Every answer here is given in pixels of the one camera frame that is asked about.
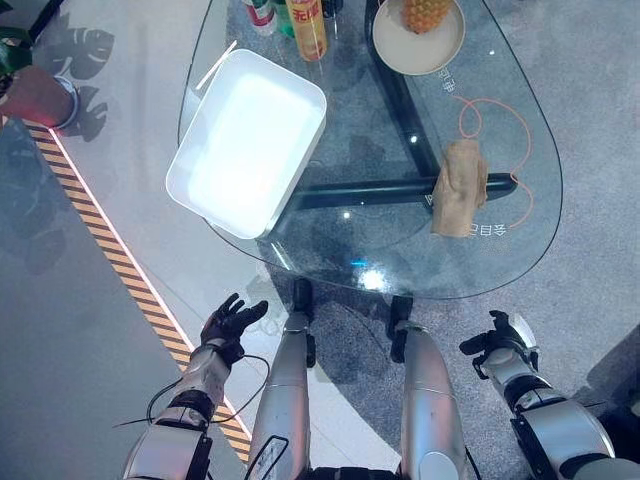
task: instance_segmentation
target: gray carpet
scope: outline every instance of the gray carpet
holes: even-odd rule
[[[617,382],[614,374],[603,382],[602,365],[610,362],[590,374],[620,343],[631,364],[639,352],[633,330],[639,313],[637,5],[503,0],[490,6],[555,135],[564,173],[563,216],[550,250],[523,278],[466,300],[416,300],[412,319],[428,326],[441,347],[465,439],[484,478],[515,480],[527,472],[507,408],[457,348],[490,327],[490,309],[517,311],[530,321],[542,347],[541,371],[568,395],[607,400],[620,384],[637,379],[623,375]],[[281,272],[273,277],[287,299],[291,278]],[[389,298],[320,283],[315,289],[312,328],[320,364],[397,448],[403,372],[388,360]]]

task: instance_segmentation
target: white plastic tray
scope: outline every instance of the white plastic tray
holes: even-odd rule
[[[249,50],[219,67],[166,179],[171,198],[238,238],[278,220],[324,131],[313,83]]]

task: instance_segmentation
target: green bottle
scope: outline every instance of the green bottle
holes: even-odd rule
[[[289,18],[289,9],[287,8],[286,0],[271,0],[271,3],[276,7],[279,30],[288,37],[293,38],[293,25],[291,25],[291,19]]]

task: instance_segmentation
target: plastic bottle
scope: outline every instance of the plastic bottle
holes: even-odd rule
[[[320,60],[329,47],[320,0],[286,1],[300,56],[308,62]]]
[[[322,12],[324,18],[335,17],[340,10],[344,7],[343,0],[322,0]]]
[[[278,16],[278,30],[285,35],[293,38],[293,25],[289,18],[289,9],[286,0],[271,0],[273,6],[276,7],[276,15]]]
[[[276,10],[269,0],[242,0],[247,7],[253,29],[264,37],[276,31],[278,19]]]

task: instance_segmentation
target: white floor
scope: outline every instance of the white floor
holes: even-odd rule
[[[174,203],[164,187],[177,148],[184,82],[206,3],[192,1],[183,8],[150,0],[120,1],[114,7],[67,0],[61,15],[68,18],[50,24],[37,46],[36,61],[52,65],[53,56],[68,52],[64,61],[70,68],[64,74],[78,87],[98,89],[85,110],[106,103],[106,123],[95,139],[85,142],[71,130],[62,143],[189,338],[197,343],[211,311],[238,291],[248,302],[269,301],[268,319],[247,333],[243,343],[248,353],[272,359],[286,309],[266,270],[223,243],[199,217]],[[68,30],[79,28],[96,32],[86,33],[85,45],[68,47]],[[106,34],[114,37],[108,61],[95,76],[85,78],[78,60],[85,54],[82,47],[90,50],[95,47],[91,39],[105,39]],[[74,61],[80,65],[76,69]],[[91,114],[81,114],[79,121],[91,123]],[[234,406],[243,404],[263,379],[261,367],[247,362],[234,367],[227,383],[226,394]],[[309,385],[314,465],[395,470],[398,455],[319,366],[309,372]],[[257,402],[242,415],[249,428],[256,409]]]
[[[114,425],[179,370],[18,120],[0,158],[0,476],[121,478],[145,425]],[[242,478],[210,433],[213,477]]]

